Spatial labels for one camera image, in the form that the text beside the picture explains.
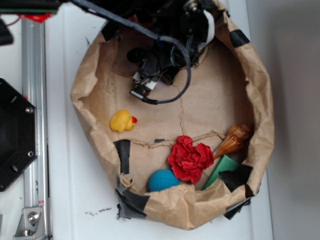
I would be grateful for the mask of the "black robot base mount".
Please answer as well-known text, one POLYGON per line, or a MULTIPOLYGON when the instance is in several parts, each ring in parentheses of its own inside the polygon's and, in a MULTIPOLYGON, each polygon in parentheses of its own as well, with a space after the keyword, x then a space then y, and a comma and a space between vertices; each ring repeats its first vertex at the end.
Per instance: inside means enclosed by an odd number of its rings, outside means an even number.
POLYGON ((6 191, 36 157, 36 108, 2 78, 0 191, 6 191))

